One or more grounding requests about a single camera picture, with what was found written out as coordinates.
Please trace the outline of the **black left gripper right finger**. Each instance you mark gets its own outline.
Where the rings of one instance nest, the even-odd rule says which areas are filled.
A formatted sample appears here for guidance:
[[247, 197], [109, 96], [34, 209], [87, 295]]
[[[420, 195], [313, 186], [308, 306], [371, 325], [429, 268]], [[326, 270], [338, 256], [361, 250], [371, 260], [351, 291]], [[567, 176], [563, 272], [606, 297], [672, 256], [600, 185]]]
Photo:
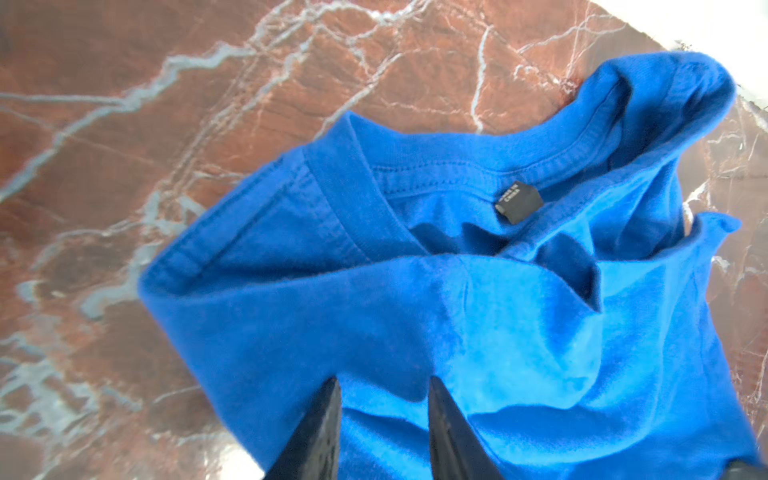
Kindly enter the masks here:
[[446, 386], [429, 382], [429, 450], [434, 480], [503, 480]]

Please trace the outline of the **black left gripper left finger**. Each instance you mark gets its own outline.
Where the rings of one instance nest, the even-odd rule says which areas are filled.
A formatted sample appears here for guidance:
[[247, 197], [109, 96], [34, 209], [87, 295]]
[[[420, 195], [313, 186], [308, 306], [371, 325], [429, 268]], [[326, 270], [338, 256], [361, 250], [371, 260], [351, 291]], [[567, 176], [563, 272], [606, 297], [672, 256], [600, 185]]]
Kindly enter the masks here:
[[341, 434], [341, 388], [326, 380], [264, 480], [336, 480]]

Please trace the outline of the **blue printed t shirt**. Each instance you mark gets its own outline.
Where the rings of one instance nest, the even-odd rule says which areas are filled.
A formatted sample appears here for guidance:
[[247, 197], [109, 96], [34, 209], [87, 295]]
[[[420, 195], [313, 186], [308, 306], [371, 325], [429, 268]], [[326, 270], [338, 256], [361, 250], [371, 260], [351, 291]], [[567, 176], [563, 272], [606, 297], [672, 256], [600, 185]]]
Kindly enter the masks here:
[[347, 113], [247, 178], [139, 293], [263, 469], [342, 392], [343, 479], [426, 479], [440, 378], [506, 477], [717, 479], [759, 447], [706, 302], [738, 220], [677, 167], [727, 115], [693, 52], [603, 63], [542, 125], [404, 134]]

